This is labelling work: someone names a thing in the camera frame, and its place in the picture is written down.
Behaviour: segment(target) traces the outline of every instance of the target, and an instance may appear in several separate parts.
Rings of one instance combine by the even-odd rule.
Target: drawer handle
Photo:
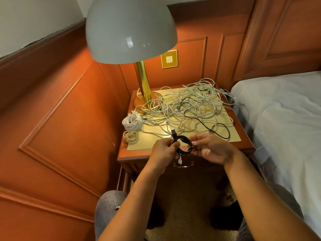
[[[177,168],[187,168],[187,167],[191,167],[191,166],[194,166],[194,162],[191,162],[191,164],[189,166],[176,166],[176,163],[174,163],[174,167],[177,167]]]

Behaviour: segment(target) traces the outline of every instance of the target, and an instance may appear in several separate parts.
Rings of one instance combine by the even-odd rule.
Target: human hand
[[[156,141],[145,168],[161,175],[173,158],[179,159],[179,154],[177,154],[176,150],[180,143],[173,143],[173,141],[173,138],[164,138]]]
[[[192,154],[202,156],[210,162],[224,165],[240,151],[231,143],[214,134],[195,134],[190,137],[193,146]]]

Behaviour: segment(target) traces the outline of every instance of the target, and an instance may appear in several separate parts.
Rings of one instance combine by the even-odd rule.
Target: white lamp shade
[[[106,64],[150,59],[178,41],[173,17],[162,0],[94,0],[86,39],[94,60]]]

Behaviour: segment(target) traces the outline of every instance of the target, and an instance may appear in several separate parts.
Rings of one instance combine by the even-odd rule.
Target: gray pants
[[[287,191],[284,187],[274,183],[268,183],[268,185],[274,191],[274,193],[276,193],[279,198],[287,204],[287,206],[289,206],[296,214],[298,214],[303,219],[301,207],[289,191]],[[96,240],[98,240],[126,197],[127,194],[121,191],[113,190],[104,193],[99,199],[95,212]],[[243,219],[243,222],[239,229],[239,236],[237,238],[237,241],[254,241],[245,219]]]

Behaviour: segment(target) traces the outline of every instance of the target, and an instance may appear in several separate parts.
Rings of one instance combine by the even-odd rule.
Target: light switch
[[[178,66],[177,50],[171,50],[161,55],[162,67],[170,68]]]
[[[166,62],[167,63],[172,63],[173,62],[173,56],[167,56],[166,57]]]

